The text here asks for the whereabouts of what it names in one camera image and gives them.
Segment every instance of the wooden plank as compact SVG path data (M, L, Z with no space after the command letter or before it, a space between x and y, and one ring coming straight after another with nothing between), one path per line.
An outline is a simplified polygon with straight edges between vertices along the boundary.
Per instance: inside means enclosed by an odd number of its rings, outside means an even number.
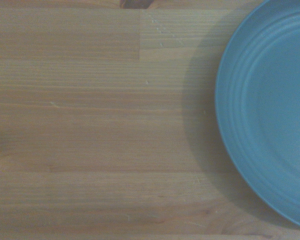
M130 0L130 2L149 2L149 0ZM247 9L252 10L262 0L154 0L149 9ZM5 0L0 8L107 8L119 9L120 0Z
M260 2L0 1L0 239L300 240L215 116L222 51Z
M95 235L95 234L0 234L0 240L268 240L263 236L225 235Z
M218 65L225 46L249 10L141 12L140 61L198 58Z
M137 10L0 8L0 59L139 59Z
M221 192L226 182L236 188ZM287 226L233 173L0 172L0 233L272 237Z

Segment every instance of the blue plate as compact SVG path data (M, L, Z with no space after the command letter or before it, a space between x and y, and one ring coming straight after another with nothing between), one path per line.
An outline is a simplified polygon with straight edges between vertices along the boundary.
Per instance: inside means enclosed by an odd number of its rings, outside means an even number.
M266 0L241 23L219 65L215 107L243 178L300 225L300 0Z

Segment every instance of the wooden table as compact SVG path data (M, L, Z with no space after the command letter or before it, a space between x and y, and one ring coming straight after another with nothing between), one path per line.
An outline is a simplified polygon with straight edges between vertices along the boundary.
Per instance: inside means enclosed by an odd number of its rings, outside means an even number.
M0 1L0 239L300 240L215 116L222 52L261 2Z

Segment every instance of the plate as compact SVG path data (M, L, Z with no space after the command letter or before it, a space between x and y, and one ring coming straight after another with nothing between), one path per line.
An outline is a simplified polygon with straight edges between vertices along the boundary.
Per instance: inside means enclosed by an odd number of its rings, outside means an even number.
M245 181L300 225L300 0L266 0L240 24L220 61L215 107Z

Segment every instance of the light wood surface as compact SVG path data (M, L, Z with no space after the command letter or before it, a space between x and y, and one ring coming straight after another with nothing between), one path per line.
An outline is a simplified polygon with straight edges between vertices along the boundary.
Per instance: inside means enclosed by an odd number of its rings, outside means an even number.
M0 1L0 239L300 240L214 110L222 52L261 2Z

